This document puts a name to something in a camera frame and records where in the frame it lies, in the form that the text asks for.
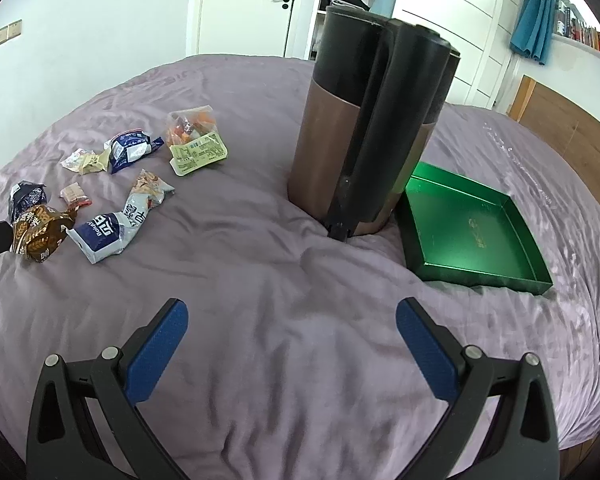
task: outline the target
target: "yellow-green label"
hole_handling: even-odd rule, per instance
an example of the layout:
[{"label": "yellow-green label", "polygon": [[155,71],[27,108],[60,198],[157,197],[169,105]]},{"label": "yellow-green label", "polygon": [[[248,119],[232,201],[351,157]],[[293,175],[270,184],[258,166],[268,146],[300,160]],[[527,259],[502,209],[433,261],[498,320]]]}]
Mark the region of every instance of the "yellow-green label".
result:
[{"label": "yellow-green label", "polygon": [[173,159],[171,167],[177,176],[184,176],[212,162],[223,160],[228,155],[224,142],[217,132],[194,139],[183,146],[170,146]]}]

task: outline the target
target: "thermos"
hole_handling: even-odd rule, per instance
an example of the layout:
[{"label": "thermos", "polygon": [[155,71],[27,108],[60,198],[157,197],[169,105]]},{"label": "thermos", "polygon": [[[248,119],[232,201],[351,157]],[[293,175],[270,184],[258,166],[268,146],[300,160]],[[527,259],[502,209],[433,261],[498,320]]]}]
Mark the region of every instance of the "thermos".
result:
[{"label": "thermos", "polygon": [[289,200],[332,238],[379,231],[429,140],[459,60],[426,27],[329,6]]}]

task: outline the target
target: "thermos handle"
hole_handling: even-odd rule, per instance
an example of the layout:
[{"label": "thermos handle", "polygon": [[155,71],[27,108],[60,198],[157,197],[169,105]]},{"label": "thermos handle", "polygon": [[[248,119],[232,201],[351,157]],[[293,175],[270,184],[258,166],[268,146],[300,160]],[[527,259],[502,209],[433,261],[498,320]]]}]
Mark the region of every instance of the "thermos handle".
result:
[{"label": "thermos handle", "polygon": [[433,101],[450,50],[446,41],[413,25],[389,20],[384,26],[328,215],[336,231],[351,231],[378,216]]}]

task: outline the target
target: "door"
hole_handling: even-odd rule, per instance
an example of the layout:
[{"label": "door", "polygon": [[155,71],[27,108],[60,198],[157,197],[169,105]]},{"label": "door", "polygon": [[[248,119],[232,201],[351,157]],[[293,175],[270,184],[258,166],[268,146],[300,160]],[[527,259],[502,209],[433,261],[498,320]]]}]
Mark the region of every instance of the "door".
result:
[{"label": "door", "polygon": [[199,54],[284,56],[293,0],[202,0]]}]

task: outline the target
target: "purple bedsheet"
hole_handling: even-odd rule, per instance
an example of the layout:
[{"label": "purple bedsheet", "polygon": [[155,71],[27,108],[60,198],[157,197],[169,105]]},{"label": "purple bedsheet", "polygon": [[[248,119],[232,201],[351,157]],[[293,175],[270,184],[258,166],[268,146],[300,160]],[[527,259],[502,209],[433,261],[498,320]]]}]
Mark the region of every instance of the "purple bedsheet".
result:
[{"label": "purple bedsheet", "polygon": [[[599,431],[600,206],[581,180],[505,116],[446,106],[423,160],[511,195],[555,286],[533,297],[423,283],[404,267],[393,221],[342,244],[287,201],[311,72],[309,62],[257,57],[161,66],[97,95],[0,170],[0,220],[21,179],[46,184],[55,206],[79,182],[93,205],[78,221],[119,211],[141,168],[176,188],[122,254],[94,266],[69,239],[43,264],[0,256],[0,428],[22,456],[44,358],[121,345],[170,297],[188,304],[189,330],[139,407],[192,478],[393,478],[445,409],[395,328],[407,296],[463,344],[494,357],[536,352],[561,447]],[[59,164],[123,130],[161,134],[169,111],[205,104],[224,162],[184,178],[166,148],[114,176]],[[493,409],[456,470],[473,459]]]}]

